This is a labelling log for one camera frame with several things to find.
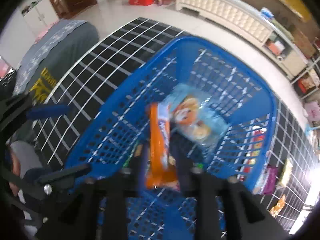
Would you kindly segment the orange snack pouch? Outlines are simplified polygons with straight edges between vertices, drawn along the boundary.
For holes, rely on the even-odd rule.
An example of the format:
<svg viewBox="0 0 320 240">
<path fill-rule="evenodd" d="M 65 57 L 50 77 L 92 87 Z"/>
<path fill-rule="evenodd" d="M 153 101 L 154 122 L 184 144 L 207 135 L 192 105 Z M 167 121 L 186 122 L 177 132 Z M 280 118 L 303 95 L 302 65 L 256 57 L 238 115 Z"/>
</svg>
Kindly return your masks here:
<svg viewBox="0 0 320 240">
<path fill-rule="evenodd" d="M 270 209 L 269 213 L 273 218 L 276 218 L 277 215 L 279 215 L 280 211 L 285 206 L 285 200 L 286 200 L 286 195 L 283 194 L 277 201 L 276 205 Z"/>
</svg>

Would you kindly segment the blue plastic basket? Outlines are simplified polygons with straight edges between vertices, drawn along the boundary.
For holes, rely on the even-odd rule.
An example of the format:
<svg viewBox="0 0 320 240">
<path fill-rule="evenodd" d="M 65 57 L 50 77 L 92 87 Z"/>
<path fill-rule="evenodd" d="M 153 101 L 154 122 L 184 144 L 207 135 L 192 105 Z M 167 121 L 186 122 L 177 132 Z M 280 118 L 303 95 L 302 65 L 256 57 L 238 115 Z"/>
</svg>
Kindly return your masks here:
<svg viewBox="0 0 320 240">
<path fill-rule="evenodd" d="M 144 110 L 149 131 L 149 107 L 153 102 L 165 103 L 165 98 L 148 103 Z M 178 130 L 170 120 L 170 138 L 174 132 Z M 249 173 L 253 178 L 252 188 L 245 185 L 243 176 L 212 175 L 192 161 L 194 189 L 190 195 L 166 187 L 146 187 L 139 193 L 136 150 L 145 142 L 150 142 L 150 132 L 146 139 L 136 142 L 131 155 L 113 174 L 96 177 L 91 169 L 88 176 L 93 179 L 92 185 L 78 180 L 75 190 L 83 186 L 89 193 L 89 218 L 92 228 L 100 226 L 102 239 L 220 239 L 222 236 L 252 239 L 255 236 L 272 237 L 280 231 L 279 225 L 253 197 L 254 187 L 265 166 L 265 152 L 259 153 Z"/>
</svg>

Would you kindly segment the red yellow snack pouch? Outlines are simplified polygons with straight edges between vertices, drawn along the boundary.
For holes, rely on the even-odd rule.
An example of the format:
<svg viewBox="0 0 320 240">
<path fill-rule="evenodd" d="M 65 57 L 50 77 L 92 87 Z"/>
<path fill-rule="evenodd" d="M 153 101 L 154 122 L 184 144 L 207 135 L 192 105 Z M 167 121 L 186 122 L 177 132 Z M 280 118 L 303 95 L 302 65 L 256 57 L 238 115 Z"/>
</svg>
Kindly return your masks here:
<svg viewBox="0 0 320 240">
<path fill-rule="evenodd" d="M 248 167 L 244 168 L 245 173 L 249 173 L 255 165 L 257 159 L 256 157 L 259 155 L 260 150 L 263 146 L 265 139 L 266 128 L 261 128 L 259 126 L 253 126 L 254 131 L 252 132 L 252 137 L 250 139 L 250 144 L 248 146 L 248 152 L 246 154 L 249 159 L 246 159 L 245 164 L 248 164 Z"/>
</svg>

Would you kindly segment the blue tissue box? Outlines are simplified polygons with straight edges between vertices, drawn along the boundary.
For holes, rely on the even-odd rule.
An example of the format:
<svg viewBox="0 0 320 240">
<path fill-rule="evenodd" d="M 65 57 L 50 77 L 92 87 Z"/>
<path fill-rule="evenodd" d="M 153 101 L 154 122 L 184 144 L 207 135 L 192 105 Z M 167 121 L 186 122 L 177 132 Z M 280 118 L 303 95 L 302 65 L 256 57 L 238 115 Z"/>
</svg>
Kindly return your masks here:
<svg viewBox="0 0 320 240">
<path fill-rule="evenodd" d="M 267 8 L 261 8 L 260 13 L 266 19 L 272 20 L 274 18 L 274 14 Z"/>
</svg>

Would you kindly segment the orange box in cabinet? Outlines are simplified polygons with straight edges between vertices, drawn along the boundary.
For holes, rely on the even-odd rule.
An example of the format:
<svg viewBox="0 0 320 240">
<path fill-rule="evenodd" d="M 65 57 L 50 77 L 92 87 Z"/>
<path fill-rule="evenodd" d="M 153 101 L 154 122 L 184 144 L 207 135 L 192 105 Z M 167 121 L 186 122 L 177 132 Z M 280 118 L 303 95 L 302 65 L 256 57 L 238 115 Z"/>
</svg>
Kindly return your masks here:
<svg viewBox="0 0 320 240">
<path fill-rule="evenodd" d="M 276 56 L 280 55 L 285 49 L 285 46 L 279 40 L 268 40 L 265 43 L 265 47 L 268 48 Z"/>
</svg>

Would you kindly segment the light blue cartoon snack bag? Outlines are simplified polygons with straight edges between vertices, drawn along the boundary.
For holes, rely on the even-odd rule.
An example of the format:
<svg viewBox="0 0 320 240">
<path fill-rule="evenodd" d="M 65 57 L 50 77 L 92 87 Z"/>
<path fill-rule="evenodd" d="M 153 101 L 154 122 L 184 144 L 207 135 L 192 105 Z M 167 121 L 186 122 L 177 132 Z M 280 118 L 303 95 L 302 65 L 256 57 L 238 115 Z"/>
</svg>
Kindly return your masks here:
<svg viewBox="0 0 320 240">
<path fill-rule="evenodd" d="M 209 93 L 179 83 L 164 102 L 178 132 L 203 148 L 215 148 L 227 132 L 229 124 L 212 108 L 215 100 Z"/>
</svg>

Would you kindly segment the clear pack yellow crackers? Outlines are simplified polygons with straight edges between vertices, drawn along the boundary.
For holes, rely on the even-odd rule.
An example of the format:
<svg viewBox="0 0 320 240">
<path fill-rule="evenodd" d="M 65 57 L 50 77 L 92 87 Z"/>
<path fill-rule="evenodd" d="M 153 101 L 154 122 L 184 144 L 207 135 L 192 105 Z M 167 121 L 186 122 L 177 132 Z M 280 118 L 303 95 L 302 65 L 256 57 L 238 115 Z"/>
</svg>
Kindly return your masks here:
<svg viewBox="0 0 320 240">
<path fill-rule="evenodd" d="M 285 161 L 285 165 L 283 167 L 283 170 L 281 172 L 281 175 L 279 177 L 278 180 L 278 185 L 280 187 L 286 187 L 289 180 L 290 180 L 290 176 L 292 173 L 292 169 L 293 169 L 293 162 L 292 162 L 292 158 L 288 157 Z"/>
</svg>

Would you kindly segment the white tv cabinet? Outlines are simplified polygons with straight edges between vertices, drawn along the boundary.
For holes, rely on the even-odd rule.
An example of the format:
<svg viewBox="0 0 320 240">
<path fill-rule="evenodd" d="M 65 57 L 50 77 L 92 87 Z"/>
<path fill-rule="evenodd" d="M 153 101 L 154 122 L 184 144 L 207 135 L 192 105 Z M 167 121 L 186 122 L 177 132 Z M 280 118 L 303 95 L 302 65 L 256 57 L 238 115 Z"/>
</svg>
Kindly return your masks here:
<svg viewBox="0 0 320 240">
<path fill-rule="evenodd" d="M 308 59 L 285 33 L 283 27 L 263 17 L 257 9 L 241 0 L 176 0 L 176 10 L 187 8 L 231 30 L 258 48 L 277 64 L 286 77 L 294 79 L 308 64 Z M 265 43 L 279 40 L 284 51 L 276 56 Z"/>
</svg>

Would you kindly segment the black white grid tablecloth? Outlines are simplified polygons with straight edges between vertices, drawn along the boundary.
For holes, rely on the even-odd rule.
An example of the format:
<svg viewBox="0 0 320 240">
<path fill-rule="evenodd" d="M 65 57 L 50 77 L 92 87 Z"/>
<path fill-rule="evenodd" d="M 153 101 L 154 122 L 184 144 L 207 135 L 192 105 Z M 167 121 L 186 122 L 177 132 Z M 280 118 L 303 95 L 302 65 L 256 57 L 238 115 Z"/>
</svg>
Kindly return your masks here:
<svg viewBox="0 0 320 240">
<path fill-rule="evenodd" d="M 216 148 L 193 145 L 187 157 L 208 173 L 243 176 L 253 126 L 266 128 L 260 152 L 282 170 L 288 157 L 293 169 L 286 187 L 259 197 L 270 210 L 285 194 L 276 221 L 289 231 L 302 212 L 318 160 L 303 129 L 268 84 L 250 67 L 214 44 L 191 39 L 180 29 L 137 18 L 95 45 L 57 82 L 48 103 L 68 103 L 72 110 L 34 126 L 42 162 L 52 170 L 88 162 L 92 174 L 116 172 L 137 141 L 147 138 L 145 108 L 164 99 L 179 83 L 209 93 L 229 124 Z"/>
</svg>

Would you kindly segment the pink gift bag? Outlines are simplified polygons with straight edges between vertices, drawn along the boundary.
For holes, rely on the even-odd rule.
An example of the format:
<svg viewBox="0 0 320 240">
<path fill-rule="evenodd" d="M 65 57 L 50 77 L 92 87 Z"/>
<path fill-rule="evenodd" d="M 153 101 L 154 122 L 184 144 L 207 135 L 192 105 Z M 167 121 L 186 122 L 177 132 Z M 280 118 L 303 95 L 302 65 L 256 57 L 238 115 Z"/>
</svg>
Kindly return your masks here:
<svg viewBox="0 0 320 240">
<path fill-rule="evenodd" d="M 307 119 L 309 121 L 319 121 L 320 110 L 317 101 L 310 101 L 304 104 L 304 109 L 307 113 Z"/>
</svg>

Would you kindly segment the orange blue biscuit pack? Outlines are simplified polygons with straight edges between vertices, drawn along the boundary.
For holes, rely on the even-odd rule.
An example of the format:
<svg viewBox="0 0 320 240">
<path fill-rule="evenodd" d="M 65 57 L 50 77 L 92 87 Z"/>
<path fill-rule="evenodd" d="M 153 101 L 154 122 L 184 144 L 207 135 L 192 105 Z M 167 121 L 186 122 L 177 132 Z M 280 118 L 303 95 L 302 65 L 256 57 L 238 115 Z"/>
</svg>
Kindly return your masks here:
<svg viewBox="0 0 320 240">
<path fill-rule="evenodd" d="M 149 107 L 150 119 L 150 167 L 146 173 L 148 189 L 166 187 L 178 191 L 180 184 L 177 170 L 170 156 L 170 113 L 169 105 L 153 102 Z"/>
</svg>

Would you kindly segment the purple snack packet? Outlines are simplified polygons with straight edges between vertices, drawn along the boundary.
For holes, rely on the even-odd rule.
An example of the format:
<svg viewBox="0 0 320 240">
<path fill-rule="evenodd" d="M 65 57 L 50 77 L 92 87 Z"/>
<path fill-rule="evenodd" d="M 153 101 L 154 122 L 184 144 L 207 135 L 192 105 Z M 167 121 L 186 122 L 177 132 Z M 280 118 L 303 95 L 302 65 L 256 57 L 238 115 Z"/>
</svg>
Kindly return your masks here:
<svg viewBox="0 0 320 240">
<path fill-rule="evenodd" d="M 271 195 L 276 187 L 278 176 L 278 169 L 274 166 L 268 165 L 264 172 L 263 185 L 260 194 Z"/>
</svg>

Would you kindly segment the grey queen cushion chair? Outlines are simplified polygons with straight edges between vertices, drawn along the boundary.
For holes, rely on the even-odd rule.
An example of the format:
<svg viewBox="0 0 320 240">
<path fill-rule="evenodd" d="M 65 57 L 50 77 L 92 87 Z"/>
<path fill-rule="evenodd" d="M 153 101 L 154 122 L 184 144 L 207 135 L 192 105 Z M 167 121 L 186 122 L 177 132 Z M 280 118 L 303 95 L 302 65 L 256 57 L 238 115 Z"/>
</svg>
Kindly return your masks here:
<svg viewBox="0 0 320 240">
<path fill-rule="evenodd" d="M 28 93 L 33 103 L 43 103 L 67 70 L 98 41 L 98 31 L 88 21 L 56 22 L 24 55 L 12 94 Z"/>
</svg>

